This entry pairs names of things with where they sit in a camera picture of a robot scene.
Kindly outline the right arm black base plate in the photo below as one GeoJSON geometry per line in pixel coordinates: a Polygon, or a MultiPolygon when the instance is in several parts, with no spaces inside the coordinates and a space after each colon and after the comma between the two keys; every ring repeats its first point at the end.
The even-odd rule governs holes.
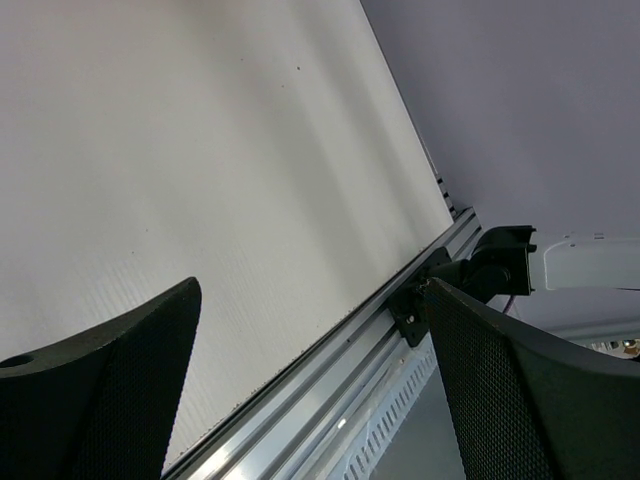
{"type": "Polygon", "coordinates": [[[410,348],[416,348],[429,332],[423,287],[429,273],[451,262],[445,247],[436,248],[386,300],[386,306],[401,337],[410,348]]]}

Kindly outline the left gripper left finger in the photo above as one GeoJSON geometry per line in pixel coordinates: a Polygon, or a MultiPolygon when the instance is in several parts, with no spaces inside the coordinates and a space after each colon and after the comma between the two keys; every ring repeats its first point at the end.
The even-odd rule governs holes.
{"type": "Polygon", "coordinates": [[[2,361],[2,478],[160,478],[200,312],[201,287],[190,277],[2,361]]]}

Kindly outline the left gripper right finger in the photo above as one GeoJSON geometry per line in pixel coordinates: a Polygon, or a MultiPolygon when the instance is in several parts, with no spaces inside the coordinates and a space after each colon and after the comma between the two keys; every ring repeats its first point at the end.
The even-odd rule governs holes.
{"type": "Polygon", "coordinates": [[[467,478],[638,478],[638,363],[558,338],[438,279],[424,293],[467,478]]]}

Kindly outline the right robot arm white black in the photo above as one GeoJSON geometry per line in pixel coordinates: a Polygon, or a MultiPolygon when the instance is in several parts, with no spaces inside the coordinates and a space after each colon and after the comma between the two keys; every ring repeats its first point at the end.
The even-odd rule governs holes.
{"type": "Polygon", "coordinates": [[[486,304],[499,295],[577,288],[639,289],[639,238],[543,234],[528,225],[486,231],[471,256],[429,269],[486,304]]]}

